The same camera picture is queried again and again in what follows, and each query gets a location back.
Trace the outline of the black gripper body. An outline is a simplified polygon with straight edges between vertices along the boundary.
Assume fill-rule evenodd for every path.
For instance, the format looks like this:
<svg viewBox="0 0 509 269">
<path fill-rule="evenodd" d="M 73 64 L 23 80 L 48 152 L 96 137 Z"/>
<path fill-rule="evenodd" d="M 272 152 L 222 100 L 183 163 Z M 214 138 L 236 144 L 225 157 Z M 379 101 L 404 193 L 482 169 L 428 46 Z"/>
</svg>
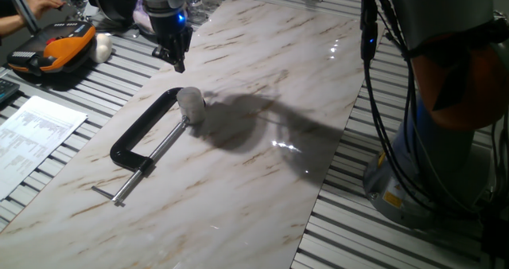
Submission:
<svg viewBox="0 0 509 269">
<path fill-rule="evenodd" d="M 155 32 L 157 45 L 162 45 L 172 53 L 173 57 L 176 57 L 175 37 L 185 26 L 191 26 L 187 22 L 185 11 L 180 10 L 164 17 L 150 15 L 150 23 Z"/>
</svg>

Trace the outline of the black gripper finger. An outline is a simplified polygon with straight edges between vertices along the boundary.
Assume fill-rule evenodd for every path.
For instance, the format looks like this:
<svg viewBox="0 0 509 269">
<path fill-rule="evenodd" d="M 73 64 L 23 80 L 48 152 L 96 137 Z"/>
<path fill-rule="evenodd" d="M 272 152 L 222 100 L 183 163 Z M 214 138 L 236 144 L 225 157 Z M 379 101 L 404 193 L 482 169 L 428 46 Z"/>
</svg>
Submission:
<svg viewBox="0 0 509 269">
<path fill-rule="evenodd" d="M 183 73 L 185 71 L 185 54 L 189 50 L 189 46 L 192 39 L 193 29 L 187 25 L 183 30 L 178 33 L 175 37 L 175 53 L 177 62 L 174 65 L 175 71 Z"/>
<path fill-rule="evenodd" d="M 172 53 L 164 48 L 162 45 L 158 45 L 152 52 L 152 56 L 161 59 L 167 63 L 175 63 L 176 60 L 172 56 Z"/>
</svg>

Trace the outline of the person hand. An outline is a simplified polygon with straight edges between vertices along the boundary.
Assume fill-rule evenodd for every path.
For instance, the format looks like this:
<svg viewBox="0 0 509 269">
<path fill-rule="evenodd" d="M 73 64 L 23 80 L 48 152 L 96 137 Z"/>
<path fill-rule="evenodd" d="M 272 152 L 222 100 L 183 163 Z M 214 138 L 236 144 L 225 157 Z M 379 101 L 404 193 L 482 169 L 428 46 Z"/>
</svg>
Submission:
<svg viewBox="0 0 509 269">
<path fill-rule="evenodd" d="M 52 9 L 58 9 L 64 5 L 62 0 L 26 0 L 36 19 L 40 19 L 44 13 Z"/>
</svg>

